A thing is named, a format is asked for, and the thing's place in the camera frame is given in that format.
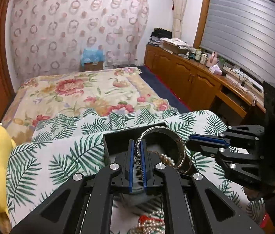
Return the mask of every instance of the window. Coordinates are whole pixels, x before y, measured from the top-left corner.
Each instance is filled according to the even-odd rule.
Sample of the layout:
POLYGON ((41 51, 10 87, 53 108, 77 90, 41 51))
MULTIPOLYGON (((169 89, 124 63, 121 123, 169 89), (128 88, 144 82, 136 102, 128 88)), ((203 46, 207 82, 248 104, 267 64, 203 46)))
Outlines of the window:
POLYGON ((275 0, 210 0, 200 46, 275 83, 275 0))

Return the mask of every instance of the cabinet door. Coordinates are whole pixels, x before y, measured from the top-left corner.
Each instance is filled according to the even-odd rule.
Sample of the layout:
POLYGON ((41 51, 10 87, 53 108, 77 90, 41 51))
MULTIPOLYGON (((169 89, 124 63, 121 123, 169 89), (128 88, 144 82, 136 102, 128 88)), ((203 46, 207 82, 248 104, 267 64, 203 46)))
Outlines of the cabinet door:
POLYGON ((169 88, 172 86, 171 73, 174 71, 172 59, 173 56, 168 52, 160 52, 156 62, 156 69, 154 71, 169 88))
POLYGON ((191 82, 196 69, 176 59, 171 73, 171 89, 183 101, 187 101, 190 94, 191 82))
POLYGON ((188 106, 192 111, 208 110, 220 87, 220 83, 208 74, 198 71, 193 75, 188 106))
POLYGON ((156 57, 156 50, 152 46, 146 46, 144 64, 149 67, 151 70, 153 69, 154 61, 156 57))

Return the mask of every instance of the wooden countertop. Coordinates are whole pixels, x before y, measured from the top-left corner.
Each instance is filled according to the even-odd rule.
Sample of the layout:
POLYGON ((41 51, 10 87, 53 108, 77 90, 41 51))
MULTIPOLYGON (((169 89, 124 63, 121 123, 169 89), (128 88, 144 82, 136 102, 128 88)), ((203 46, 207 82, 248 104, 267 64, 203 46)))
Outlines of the wooden countertop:
MULTIPOLYGON (((245 92, 241 91, 238 88, 235 88, 235 86, 231 83, 228 82, 228 78, 225 76, 220 76, 220 75, 216 75, 213 74, 209 71, 209 68, 206 65, 200 64, 199 62, 196 62, 195 60, 190 60, 190 59, 186 59, 183 57, 180 57, 176 54, 172 54, 174 55, 177 59, 188 63, 192 66, 194 66, 195 68, 197 68, 200 71, 203 71, 206 74, 209 74, 210 76, 212 76, 216 81, 218 81, 219 83, 221 83, 222 85, 224 85, 226 88, 228 88, 230 91, 232 91, 233 93, 235 93, 238 97, 240 97, 244 102, 246 102, 249 106, 251 105, 251 103, 253 102, 254 98, 248 94, 246 94, 245 92)), ((261 105, 259 102, 257 102, 256 104, 263 112, 265 112, 265 108, 263 105, 261 105)))

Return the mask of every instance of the patterned curtain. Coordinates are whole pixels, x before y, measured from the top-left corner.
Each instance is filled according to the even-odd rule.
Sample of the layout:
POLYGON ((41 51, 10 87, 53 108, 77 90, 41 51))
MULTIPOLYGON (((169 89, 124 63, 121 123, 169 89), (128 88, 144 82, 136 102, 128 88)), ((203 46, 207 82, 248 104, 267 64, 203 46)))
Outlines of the patterned curtain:
POLYGON ((13 0, 11 51, 18 79, 79 71, 84 49, 132 64, 148 0, 13 0))

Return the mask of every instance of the triangular cutout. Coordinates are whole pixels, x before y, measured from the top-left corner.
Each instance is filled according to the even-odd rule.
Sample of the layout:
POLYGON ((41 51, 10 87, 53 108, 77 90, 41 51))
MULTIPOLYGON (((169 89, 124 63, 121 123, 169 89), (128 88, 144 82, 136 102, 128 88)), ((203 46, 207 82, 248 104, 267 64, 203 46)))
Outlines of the triangular cutout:
POLYGON ((234 211, 222 201, 211 189, 205 190, 217 221, 222 222, 232 216, 234 211))
POLYGON ((42 213, 41 216, 45 219, 50 220, 53 223, 58 222, 62 211, 64 209, 64 206, 66 204, 66 201, 68 199, 68 196, 70 194, 70 190, 65 190, 60 196, 58 196, 48 207, 46 207, 42 213))

